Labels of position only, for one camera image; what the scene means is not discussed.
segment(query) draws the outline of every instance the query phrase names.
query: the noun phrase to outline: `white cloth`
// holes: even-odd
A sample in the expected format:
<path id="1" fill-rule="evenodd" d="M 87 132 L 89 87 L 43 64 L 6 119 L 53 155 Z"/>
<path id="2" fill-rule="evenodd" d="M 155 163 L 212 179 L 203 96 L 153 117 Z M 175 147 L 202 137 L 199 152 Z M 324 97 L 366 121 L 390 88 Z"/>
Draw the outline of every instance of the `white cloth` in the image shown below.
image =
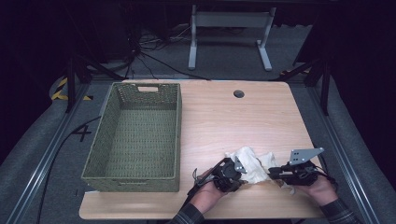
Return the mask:
<path id="1" fill-rule="evenodd" d="M 226 153 L 225 156 L 233 161 L 237 157 L 241 161 L 247 171 L 246 174 L 242 174 L 241 179 L 246 180 L 249 184 L 257 184 L 270 179 L 268 174 L 262 169 L 262 165 L 251 147 L 242 147 L 233 153 Z"/>
<path id="2" fill-rule="evenodd" d="M 268 152 L 256 157 L 251 147 L 241 147 L 233 153 L 227 152 L 225 153 L 225 157 L 231 158 L 233 161 L 235 161 L 235 157 L 237 157 L 241 161 L 247 171 L 246 174 L 242 174 L 241 179 L 246 180 L 249 184 L 257 184 L 266 180 L 272 181 L 271 177 L 267 174 L 269 173 L 268 169 L 279 166 L 276 163 L 273 152 Z M 294 187 L 286 183 L 284 183 L 281 188 L 290 189 L 290 194 L 294 194 L 295 192 Z"/>

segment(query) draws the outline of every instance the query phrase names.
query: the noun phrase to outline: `green basket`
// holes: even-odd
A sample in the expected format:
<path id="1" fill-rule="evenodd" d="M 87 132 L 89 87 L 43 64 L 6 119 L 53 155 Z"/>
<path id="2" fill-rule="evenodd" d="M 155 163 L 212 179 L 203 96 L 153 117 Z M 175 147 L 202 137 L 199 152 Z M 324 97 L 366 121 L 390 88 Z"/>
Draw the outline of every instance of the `green basket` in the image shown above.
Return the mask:
<path id="1" fill-rule="evenodd" d="M 180 85 L 113 83 L 81 178 L 99 191 L 177 192 Z"/>

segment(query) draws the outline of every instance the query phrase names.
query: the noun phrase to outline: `table surface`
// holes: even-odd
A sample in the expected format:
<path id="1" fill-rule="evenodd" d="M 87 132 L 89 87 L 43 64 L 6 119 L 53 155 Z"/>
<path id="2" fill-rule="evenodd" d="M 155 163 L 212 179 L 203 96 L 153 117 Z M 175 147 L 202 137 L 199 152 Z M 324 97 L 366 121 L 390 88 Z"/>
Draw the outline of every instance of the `table surface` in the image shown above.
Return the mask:
<path id="1" fill-rule="evenodd" d="M 312 148 L 288 84 L 257 81 L 133 80 L 180 83 L 182 94 L 179 192 L 86 192 L 84 219 L 169 219 L 193 186 L 192 172 L 204 172 L 226 152 L 252 147 L 260 156 L 274 152 L 286 164 L 293 149 Z M 233 92 L 243 91 L 243 98 Z M 318 158 L 312 162 L 319 165 Z M 205 218 L 323 217 L 301 192 L 290 195 L 272 181 L 245 185 L 223 197 Z"/>

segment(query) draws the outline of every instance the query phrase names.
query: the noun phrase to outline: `metal frame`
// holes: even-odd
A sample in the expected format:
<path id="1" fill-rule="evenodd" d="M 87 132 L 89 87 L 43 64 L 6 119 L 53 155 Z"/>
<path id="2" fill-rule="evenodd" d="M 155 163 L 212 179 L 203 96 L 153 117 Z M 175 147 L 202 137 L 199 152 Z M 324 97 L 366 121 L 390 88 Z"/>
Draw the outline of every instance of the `metal frame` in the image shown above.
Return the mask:
<path id="1" fill-rule="evenodd" d="M 268 40 L 275 12 L 275 7 L 272 7 L 269 12 L 208 12 L 197 11 L 196 5 L 193 5 L 191 13 L 189 69 L 195 69 L 196 64 L 197 27 L 254 27 L 264 29 L 262 39 L 257 40 L 257 48 L 259 49 L 259 53 L 262 57 L 262 63 L 265 71 L 271 71 L 272 66 L 265 49 L 265 44 Z"/>

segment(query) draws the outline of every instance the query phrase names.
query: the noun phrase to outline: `black cable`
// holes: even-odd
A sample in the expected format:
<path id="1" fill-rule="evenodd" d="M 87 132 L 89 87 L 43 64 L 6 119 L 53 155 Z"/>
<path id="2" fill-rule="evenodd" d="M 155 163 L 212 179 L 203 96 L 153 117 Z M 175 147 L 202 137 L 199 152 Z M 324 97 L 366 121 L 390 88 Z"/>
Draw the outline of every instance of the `black cable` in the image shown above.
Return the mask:
<path id="1" fill-rule="evenodd" d="M 90 119 L 90 120 L 88 120 L 87 122 L 85 122 L 85 123 L 79 125 L 75 130 L 73 130 L 70 134 L 68 134 L 68 135 L 66 136 L 66 138 L 62 141 L 62 143 L 61 143 L 61 144 L 59 145 L 59 147 L 56 149 L 55 156 L 53 157 L 52 162 L 51 162 L 50 165 L 49 165 L 49 170 L 48 170 L 48 172 L 47 172 L 47 174 L 46 174 L 46 179 L 45 179 L 45 182 L 44 182 L 43 195 L 41 196 L 40 205 L 39 205 L 39 207 L 38 207 L 38 214 L 37 214 L 37 221 L 36 221 L 36 224 L 39 224 L 39 223 L 40 223 L 41 212 L 42 212 L 42 209 L 43 209 L 44 199 L 45 199 L 45 197 L 46 197 L 46 192 L 47 192 L 47 186 L 48 186 L 48 183 L 49 183 L 49 180 L 50 180 L 50 173 L 51 173 L 51 171 L 52 171 L 52 167 L 53 167 L 53 164 L 55 163 L 56 157 L 58 156 L 59 151 L 61 150 L 61 147 L 64 145 L 64 143 L 66 142 L 66 140 L 70 137 L 70 135 L 72 135 L 73 133 L 75 133 L 75 132 L 77 132 L 78 130 L 82 129 L 85 125 L 87 125 L 87 124 L 89 124 L 89 123 L 91 123 L 91 122 L 93 122 L 93 121 L 95 121 L 95 120 L 97 120 L 97 119 L 99 119 L 99 118 L 101 118 L 101 116 L 96 117 L 96 118 L 94 118 L 94 119 Z"/>
<path id="2" fill-rule="evenodd" d="M 148 55 L 147 53 L 144 53 L 144 52 L 140 52 L 140 53 L 143 54 L 143 55 L 145 55 L 145 56 L 147 56 L 147 57 L 149 57 L 150 59 L 152 59 L 152 60 L 154 60 L 154 61 L 157 61 L 158 63 L 164 64 L 165 66 L 167 66 L 167 67 L 173 69 L 173 70 L 176 71 L 176 72 L 179 72 L 180 74 L 183 74 L 183 75 L 186 75 L 186 76 L 190 76 L 190 77 L 198 77 L 198 78 L 200 78 L 200 79 L 210 80 L 210 79 L 207 78 L 207 77 L 200 77 L 200 76 L 196 76 L 196 75 L 192 75 L 192 74 L 180 72 L 180 71 L 178 71 L 176 68 L 172 67 L 171 65 L 169 65 L 169 64 L 167 64 L 167 63 L 164 63 L 164 62 L 161 62 L 160 60 L 158 60 L 158 59 L 156 59 L 156 58 L 154 58 L 154 57 Z"/>
<path id="3" fill-rule="evenodd" d="M 154 76 L 154 74 L 152 73 L 151 69 L 145 64 L 145 62 L 143 60 L 141 60 L 139 57 L 136 57 L 138 60 L 140 60 L 140 62 L 142 62 L 143 65 L 145 65 L 145 67 L 149 70 L 149 72 L 151 73 L 151 76 L 154 77 L 155 79 L 158 80 L 157 77 Z"/>

